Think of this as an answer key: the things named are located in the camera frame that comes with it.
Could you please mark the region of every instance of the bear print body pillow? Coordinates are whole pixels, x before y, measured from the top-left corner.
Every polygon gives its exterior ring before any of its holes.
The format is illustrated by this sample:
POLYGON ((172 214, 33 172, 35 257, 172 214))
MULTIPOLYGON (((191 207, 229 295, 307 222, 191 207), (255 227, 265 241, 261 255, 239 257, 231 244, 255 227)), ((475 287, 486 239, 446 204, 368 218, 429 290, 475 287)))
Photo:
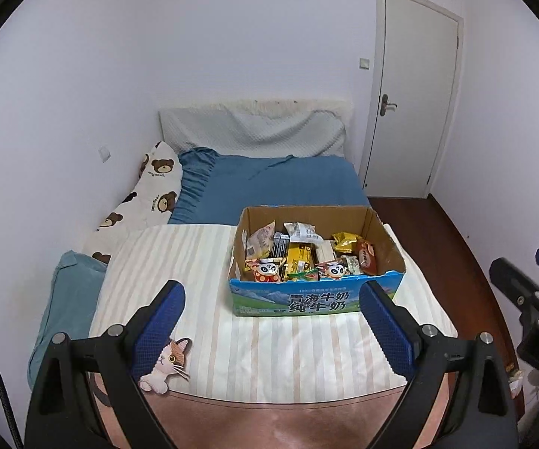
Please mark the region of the bear print body pillow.
POLYGON ((182 165, 165 142, 145 155, 134 190, 89 236, 83 253, 109 263, 128 235, 151 226, 166 225, 182 189, 182 165))

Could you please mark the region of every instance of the snack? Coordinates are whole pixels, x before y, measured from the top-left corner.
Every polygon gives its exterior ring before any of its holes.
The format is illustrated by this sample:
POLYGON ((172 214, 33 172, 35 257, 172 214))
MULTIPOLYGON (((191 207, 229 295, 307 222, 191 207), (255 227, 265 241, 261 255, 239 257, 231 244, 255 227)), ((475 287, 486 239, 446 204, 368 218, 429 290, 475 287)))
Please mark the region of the snack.
POLYGON ((288 246, 288 255, 286 256, 286 270, 284 278, 288 274, 297 274, 309 270, 311 246, 306 243, 290 243, 288 246))
POLYGON ((290 235, 291 243, 312 243, 320 245, 323 238, 315 232, 315 226, 305 223, 284 223, 286 231, 290 235))
POLYGON ((361 275, 363 273, 357 257, 352 255, 342 255, 342 258, 346 260, 346 267, 351 275, 361 275))
POLYGON ((357 241, 357 256, 361 270, 367 275, 377 275, 378 265, 375 261, 373 245, 369 241, 360 238, 357 241))
POLYGON ((288 280, 293 280, 294 282, 305 280, 307 282, 314 282, 319 280, 319 270, 317 268, 312 268, 311 270, 306 270, 304 272, 296 272, 294 274, 288 274, 288 280))
POLYGON ((273 247, 273 232, 275 231, 275 221, 254 232, 246 240, 246 259, 256 260, 267 258, 273 247))
POLYGON ((321 278, 330 278, 332 280, 340 280, 345 275, 348 275, 348 270, 340 262, 329 262, 317 265, 321 278))
POLYGON ((353 235, 352 233, 336 233, 333 235, 336 240, 336 246, 334 250, 338 253, 351 254, 354 252, 355 245, 357 244, 357 238, 361 238, 359 235, 353 235))
POLYGON ((317 263, 334 262, 336 254, 331 246, 331 241, 326 239, 317 245, 315 247, 315 256, 317 257, 317 263))
POLYGON ((273 248, 271 250, 271 256, 285 257, 288 251, 288 244, 290 243, 290 237, 286 233, 279 233, 273 235, 273 248))
POLYGON ((279 268, 284 262, 284 258, 271 259, 271 262, 263 262, 262 260, 246 260, 246 265, 252 270, 255 275, 255 282, 281 282, 279 268))

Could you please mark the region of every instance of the gold snack package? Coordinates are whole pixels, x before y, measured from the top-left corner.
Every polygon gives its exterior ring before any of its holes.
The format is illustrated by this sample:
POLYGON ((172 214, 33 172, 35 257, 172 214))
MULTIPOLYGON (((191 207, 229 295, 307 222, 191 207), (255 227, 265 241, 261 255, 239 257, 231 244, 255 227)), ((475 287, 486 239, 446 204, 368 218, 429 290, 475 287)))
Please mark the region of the gold snack package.
POLYGON ((333 238, 336 240, 336 246, 334 250, 337 253, 351 254, 354 252, 357 247, 357 239, 360 238, 359 235, 353 233, 336 233, 333 235, 333 238))

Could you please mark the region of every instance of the wooden floor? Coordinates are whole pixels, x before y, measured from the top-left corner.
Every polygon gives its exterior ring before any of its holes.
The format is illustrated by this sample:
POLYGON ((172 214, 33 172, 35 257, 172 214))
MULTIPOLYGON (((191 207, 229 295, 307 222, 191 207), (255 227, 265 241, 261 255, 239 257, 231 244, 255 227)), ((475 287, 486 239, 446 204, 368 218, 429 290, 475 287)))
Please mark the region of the wooden floor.
MULTIPOLYGON (((433 294, 462 339, 487 331, 506 366, 517 366, 502 312, 480 265, 459 231, 433 196, 428 199, 369 198, 383 223, 388 223, 402 247, 421 268, 433 294)), ((523 393, 515 400, 524 412, 523 393)))

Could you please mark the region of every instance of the cardboard box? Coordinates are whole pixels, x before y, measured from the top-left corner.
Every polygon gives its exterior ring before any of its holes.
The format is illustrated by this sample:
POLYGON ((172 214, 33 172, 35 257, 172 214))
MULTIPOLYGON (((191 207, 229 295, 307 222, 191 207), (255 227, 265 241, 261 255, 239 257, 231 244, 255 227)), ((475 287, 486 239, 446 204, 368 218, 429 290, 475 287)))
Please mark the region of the cardboard box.
POLYGON ((384 229, 377 213, 364 206, 258 206, 242 211, 234 239, 234 261, 229 285, 236 315, 282 316, 336 314, 359 311, 358 291, 369 279, 376 280, 393 297, 405 274, 405 261, 384 229), (284 223, 307 223, 324 239, 339 232, 355 233, 373 244, 378 275, 351 275, 341 280, 317 282, 255 282, 245 272, 246 240, 251 232, 275 221, 276 231, 284 223))

